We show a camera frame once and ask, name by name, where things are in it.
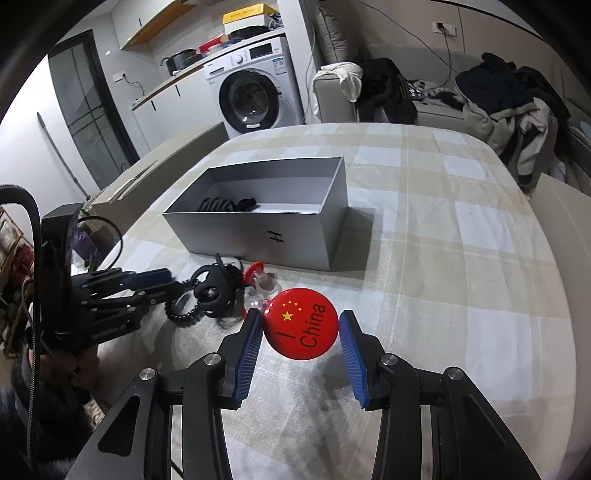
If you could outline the black garment on sofa arm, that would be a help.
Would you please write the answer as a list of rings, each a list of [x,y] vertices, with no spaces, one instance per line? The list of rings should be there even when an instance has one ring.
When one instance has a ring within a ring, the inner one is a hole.
[[[406,78],[390,58],[363,63],[361,94],[356,99],[361,122],[374,122],[382,108],[390,123],[415,125],[418,111],[411,99]]]

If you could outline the white cloth on sofa arm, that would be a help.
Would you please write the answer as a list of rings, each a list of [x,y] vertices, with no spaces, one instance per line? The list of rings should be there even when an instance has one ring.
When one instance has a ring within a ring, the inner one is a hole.
[[[362,93],[363,68],[353,62],[337,62],[322,66],[315,74],[314,84],[319,80],[337,78],[339,90],[349,103],[356,103]]]

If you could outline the left hand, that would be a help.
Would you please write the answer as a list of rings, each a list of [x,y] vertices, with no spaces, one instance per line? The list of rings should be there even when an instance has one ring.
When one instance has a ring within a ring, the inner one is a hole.
[[[97,347],[78,356],[57,351],[41,353],[37,362],[41,381],[68,383],[86,390],[96,386],[99,364]]]

